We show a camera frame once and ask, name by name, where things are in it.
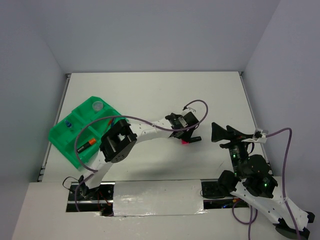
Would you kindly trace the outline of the pink cap black highlighter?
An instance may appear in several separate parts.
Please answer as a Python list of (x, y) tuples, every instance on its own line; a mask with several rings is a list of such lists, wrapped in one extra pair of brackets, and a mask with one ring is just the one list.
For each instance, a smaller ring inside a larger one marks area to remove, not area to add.
[(200, 142), (202, 140), (202, 138), (200, 136), (196, 136), (196, 137), (191, 137), (187, 140), (181, 140), (181, 143), (183, 145), (186, 145), (186, 144), (191, 144), (191, 143), (196, 143), (196, 142)]

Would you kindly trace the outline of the clear plastic bottle cap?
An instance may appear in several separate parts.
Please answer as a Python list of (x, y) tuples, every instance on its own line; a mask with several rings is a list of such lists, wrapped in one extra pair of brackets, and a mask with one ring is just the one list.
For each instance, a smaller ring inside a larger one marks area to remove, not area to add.
[(95, 101), (92, 103), (92, 109), (95, 111), (95, 112), (99, 112), (103, 109), (104, 107), (104, 103), (102, 101)]

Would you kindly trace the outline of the orange cap black highlighter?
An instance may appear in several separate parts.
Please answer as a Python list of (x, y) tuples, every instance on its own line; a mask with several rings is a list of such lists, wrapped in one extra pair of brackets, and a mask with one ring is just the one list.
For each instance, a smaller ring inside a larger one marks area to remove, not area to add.
[(87, 141), (86, 143), (84, 143), (81, 147), (79, 147), (77, 149), (77, 153), (80, 154), (83, 151), (85, 151), (86, 149), (90, 148), (91, 146), (93, 146), (95, 143), (97, 142), (97, 140), (95, 138), (90, 139), (89, 141)]

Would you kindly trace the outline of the clear blue spray bottle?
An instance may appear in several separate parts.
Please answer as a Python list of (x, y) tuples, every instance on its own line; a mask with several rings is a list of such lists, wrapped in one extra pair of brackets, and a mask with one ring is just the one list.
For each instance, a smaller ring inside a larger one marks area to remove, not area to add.
[(73, 127), (72, 123), (69, 122), (68, 120), (65, 120), (64, 123), (68, 129), (71, 129)]

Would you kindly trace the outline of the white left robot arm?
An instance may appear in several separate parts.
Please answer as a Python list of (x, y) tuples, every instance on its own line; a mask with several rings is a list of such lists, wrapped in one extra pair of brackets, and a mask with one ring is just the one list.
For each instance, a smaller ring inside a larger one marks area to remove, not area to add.
[(79, 193), (86, 200), (97, 196), (103, 177), (113, 164), (128, 157), (133, 147), (141, 142), (159, 138), (176, 138), (184, 142), (200, 141), (200, 137), (192, 137), (199, 125), (193, 110), (185, 110), (183, 114), (171, 113), (164, 118), (147, 123), (128, 123), (120, 119), (101, 138), (96, 154), (93, 155), (88, 168), (79, 178)]

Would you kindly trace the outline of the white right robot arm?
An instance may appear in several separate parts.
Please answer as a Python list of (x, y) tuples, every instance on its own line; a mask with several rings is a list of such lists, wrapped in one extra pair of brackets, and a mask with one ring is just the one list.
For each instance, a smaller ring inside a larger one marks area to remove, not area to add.
[(288, 196), (285, 178), (271, 174), (271, 166), (260, 154), (248, 153), (249, 144), (264, 144), (271, 136), (266, 130), (256, 129), (253, 134), (242, 133), (227, 125), (211, 124), (211, 141), (229, 151), (233, 170), (224, 170), (217, 190), (223, 196), (232, 195), (245, 201), (262, 213), (276, 231), (291, 240), (307, 240), (308, 224), (314, 222), (312, 212), (299, 208)]

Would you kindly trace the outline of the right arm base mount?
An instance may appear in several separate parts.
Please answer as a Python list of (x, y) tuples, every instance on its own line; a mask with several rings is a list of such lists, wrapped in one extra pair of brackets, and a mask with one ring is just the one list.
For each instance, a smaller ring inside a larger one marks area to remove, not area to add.
[(218, 179), (201, 180), (200, 195), (205, 210), (248, 208), (249, 205), (231, 194), (240, 179), (230, 170), (224, 170)]

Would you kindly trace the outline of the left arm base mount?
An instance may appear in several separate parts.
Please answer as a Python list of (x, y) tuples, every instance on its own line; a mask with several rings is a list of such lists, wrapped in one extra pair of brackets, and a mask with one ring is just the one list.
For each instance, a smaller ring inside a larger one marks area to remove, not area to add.
[(66, 212), (95, 212), (103, 217), (113, 217), (113, 198), (114, 198), (114, 182), (102, 182), (99, 187), (90, 189), (84, 192), (84, 184), (79, 187), (76, 192), (76, 187), (79, 182), (75, 177), (68, 176), (62, 186), (68, 190)]

